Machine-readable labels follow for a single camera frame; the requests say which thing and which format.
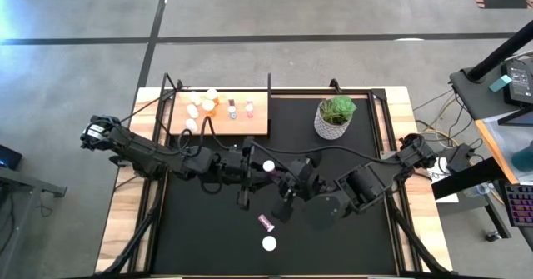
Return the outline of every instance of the table leg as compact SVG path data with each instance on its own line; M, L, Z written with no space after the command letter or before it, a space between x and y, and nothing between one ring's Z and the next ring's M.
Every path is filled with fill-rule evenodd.
M506 175L493 157L457 172L431 185L435 199L460 192L488 181L506 179Z
M491 196L484 195L484 197L487 203L485 205L486 213L488 213L489 217L491 217L491 220L494 223L494 226L496 227L498 234L500 235L501 238L511 238L511 233L509 232L509 229L507 229L506 224L503 222L503 220L500 217L500 214L496 210L496 207L494 206Z

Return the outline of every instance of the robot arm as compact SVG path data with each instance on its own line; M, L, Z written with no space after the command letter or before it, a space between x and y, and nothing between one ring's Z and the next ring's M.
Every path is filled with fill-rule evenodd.
M111 150L132 163L133 169L143 177L156 179L165 170L182 180L198 178L203 184L239 184L241 191L237 204L241 209L249 207L249 192L275 183L281 196L273 209L274 217L287 222L292 213L295 197L306 202L304 214L316 228L324 229L350 212L363 213L369 207L382 202L393 182L405 181L416 167L431 167L436 154L418 134L402 139L401 150L383 161L355 166L350 172L333 182L325 180L315 170L317 163L307 158L295 160L288 167L276 167L278 178L268 176L261 165L253 161L256 149L277 160L271 152L246 137L242 147L230 147L221 155L207 147L193 146L178 149L161 146L130 132L115 117L93 116L83 132L82 147L90 150Z

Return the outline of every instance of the gray floor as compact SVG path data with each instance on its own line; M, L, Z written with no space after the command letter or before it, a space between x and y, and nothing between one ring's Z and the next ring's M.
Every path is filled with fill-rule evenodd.
M0 0L3 38L148 37L158 0ZM160 37L253 34L512 32L531 10L481 10L473 0L167 0ZM157 45L147 86L169 72L195 86L405 85L413 107L446 91L448 75L479 62L502 40L286 42ZM38 213L18 277L92 272L116 168L109 153L79 148L92 114L131 110L147 47L0 46L0 143L25 156L22 171L68 186ZM445 99L416 111L433 119ZM439 120L448 128L454 104ZM460 126L468 119L463 116ZM459 137L478 138L474 127ZM483 147L480 153L488 157ZM521 235L482 241L492 226L483 210L443 217L454 269L465 274L531 277L533 255Z

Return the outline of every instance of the black stand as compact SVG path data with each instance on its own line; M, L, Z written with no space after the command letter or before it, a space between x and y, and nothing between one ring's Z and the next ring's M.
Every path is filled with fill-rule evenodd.
M488 158L482 162L468 167L460 172L435 182L431 185L435 199L449 196L454 193L461 192L469 187L474 187L485 182L496 182L498 180L505 180L506 175L500 169L500 166L494 160L494 157ZM485 210L489 214L496 232L491 232L486 236L488 242L493 242L500 238L511 238L511 233L507 229L506 224L500 217L496 207L489 195L484 195L486 205Z
M17 214L17 217L13 220L13 227L16 229L13 231L11 237L8 238L4 252L0 253L0 266L2 266L0 267L0 278L3 279L7 278L10 265L20 252L23 238L28 229L28 222L31 218L32 211L38 206L41 199L41 192L50 192L55 197L64 197L67 188L44 182L33 177L24 176L19 172L5 167L0 167L0 182L7 183L7 185L2 188L2 194L0 194L0 207L3 203L7 202L8 197L11 197L11 205L14 206L15 201L13 200L13 193L15 192L20 192L20 201L17 201L17 204L22 204L23 206L23 208L18 209L17 212L14 212L14 207L11 208L13 215L15 213Z
M533 21L527 23L519 32L489 54L487 58L466 72L466 77L472 82L483 82L483 77L488 72L524 47L531 39L533 39Z

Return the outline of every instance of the small bottle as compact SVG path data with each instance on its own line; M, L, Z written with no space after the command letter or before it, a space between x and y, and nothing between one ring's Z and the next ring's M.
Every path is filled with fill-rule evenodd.
M207 100L211 100L215 103L215 106L219 104L219 101L218 101L218 92L216 89L214 88L210 88L207 90L206 92L206 99Z
M477 196L486 195L490 191L491 191L491 188L489 187L489 185L486 183L482 183L474 187L468 187L466 190L463 191L463 193L467 197L477 197Z
M198 95L197 92L189 92L189 100L191 100L191 103L196 105L196 106L199 106L200 104L202 104L202 101L200 100L200 96Z
M189 116L191 116L191 118L198 117L198 109L194 104L187 105L187 112L189 112Z
M247 104L245 109L247 110L247 116L253 117L253 104Z
M202 103L202 108L206 111L209 117L215 117L217 112L215 111L215 102L212 100L206 100Z
M235 107L228 107L227 112L230 113L230 118L236 119L237 118L237 109Z

